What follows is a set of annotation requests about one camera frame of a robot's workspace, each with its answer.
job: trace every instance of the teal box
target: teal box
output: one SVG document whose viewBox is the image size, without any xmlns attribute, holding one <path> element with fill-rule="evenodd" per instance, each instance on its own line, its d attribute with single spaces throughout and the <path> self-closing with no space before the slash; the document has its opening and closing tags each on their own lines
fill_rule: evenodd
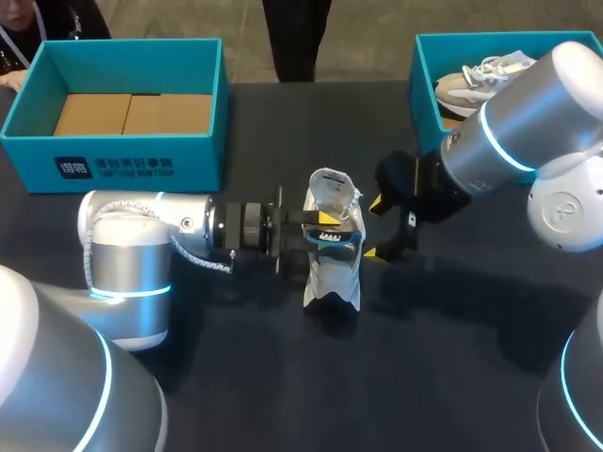
<svg viewBox="0 0 603 452">
<path fill-rule="evenodd" d="M 460 72 L 463 65 L 473 67 L 486 57 L 500 57 L 516 50 L 540 58 L 569 40 L 581 42 L 603 57 L 603 47 L 590 31 L 416 35 L 408 95 L 421 155 L 439 149 L 450 132 L 444 127 L 435 101 L 433 84 L 437 80 Z"/>
<path fill-rule="evenodd" d="M 68 94 L 211 94 L 207 134 L 53 137 Z M 2 130 L 29 193 L 220 189 L 229 87 L 222 43 L 47 41 Z"/>
</svg>

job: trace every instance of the shoe lace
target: shoe lace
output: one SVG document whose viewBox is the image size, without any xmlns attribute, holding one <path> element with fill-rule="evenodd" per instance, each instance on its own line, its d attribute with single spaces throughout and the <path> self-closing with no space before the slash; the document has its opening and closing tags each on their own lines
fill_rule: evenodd
<svg viewBox="0 0 603 452">
<path fill-rule="evenodd" d="M 483 82 L 485 80 L 508 80 L 509 75 L 505 73 L 504 69 L 500 64 L 496 66 L 490 64 L 492 61 L 497 59 L 498 56 L 489 56 L 484 58 L 479 66 L 470 68 L 469 66 L 463 66 L 463 76 L 470 87 L 476 87 L 477 82 Z"/>
</svg>

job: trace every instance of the cable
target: cable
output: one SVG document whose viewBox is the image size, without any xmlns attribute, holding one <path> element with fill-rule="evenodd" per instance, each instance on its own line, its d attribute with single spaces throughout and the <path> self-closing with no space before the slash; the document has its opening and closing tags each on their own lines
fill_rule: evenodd
<svg viewBox="0 0 603 452">
<path fill-rule="evenodd" d="M 104 215 L 110 212 L 121 212 L 121 211 L 129 211 L 135 210 L 141 213 L 145 217 L 149 218 L 159 218 L 161 219 L 153 210 L 151 210 L 148 206 L 144 205 L 141 202 L 135 201 L 114 201 L 105 205 L 101 208 L 94 218 L 88 230 L 86 231 L 86 241 L 84 243 L 84 274 L 86 277 L 86 284 L 88 288 L 92 288 L 92 269 L 91 269 L 91 256 L 92 256 L 92 234 L 94 232 L 94 225 L 98 223 Z M 232 273 L 233 270 L 224 264 L 218 264 L 215 262 L 205 261 L 205 259 L 201 259 L 197 256 L 194 256 L 190 252 L 184 249 L 178 240 L 174 236 L 174 234 L 170 235 L 170 241 L 173 244 L 174 248 L 183 258 L 191 262 L 195 266 L 201 266 L 203 268 L 207 268 L 209 270 L 221 271 L 223 273 Z"/>
</svg>

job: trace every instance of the shoe upper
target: shoe upper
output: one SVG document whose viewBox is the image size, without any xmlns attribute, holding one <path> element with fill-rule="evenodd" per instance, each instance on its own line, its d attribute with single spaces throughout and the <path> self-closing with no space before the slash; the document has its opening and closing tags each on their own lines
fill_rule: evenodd
<svg viewBox="0 0 603 452">
<path fill-rule="evenodd" d="M 506 56 L 489 56 L 479 66 L 463 66 L 437 81 L 435 97 L 440 103 L 477 109 L 510 85 L 536 62 L 517 51 Z"/>
<path fill-rule="evenodd" d="M 341 221 L 337 226 L 304 227 L 310 275 L 303 305 L 335 293 L 360 311 L 359 267 L 366 237 L 358 200 L 350 177 L 333 169 L 319 169 L 310 177 L 304 210 L 320 210 Z"/>
</svg>

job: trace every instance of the dark tabletop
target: dark tabletop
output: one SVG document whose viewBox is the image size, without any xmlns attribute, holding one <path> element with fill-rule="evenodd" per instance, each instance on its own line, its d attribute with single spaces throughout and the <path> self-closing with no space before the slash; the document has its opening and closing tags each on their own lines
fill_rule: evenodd
<svg viewBox="0 0 603 452">
<path fill-rule="evenodd" d="M 379 159 L 415 146 L 406 90 L 233 86 L 221 196 L 258 201 L 283 185 L 300 208 L 309 175 L 328 166 L 367 206 Z M 293 271 L 277 279 L 257 265 L 232 280 L 176 259 L 170 335 L 138 355 L 167 395 L 167 450 L 541 450 L 539 383 L 598 296 L 603 253 L 539 243 L 527 193 L 511 186 L 424 227 L 420 253 L 401 264 L 365 259 L 355 328 L 304 315 Z M 80 200 L 27 196 L 2 152 L 0 264 L 84 286 Z M 365 220 L 370 247 L 396 216 Z"/>
</svg>

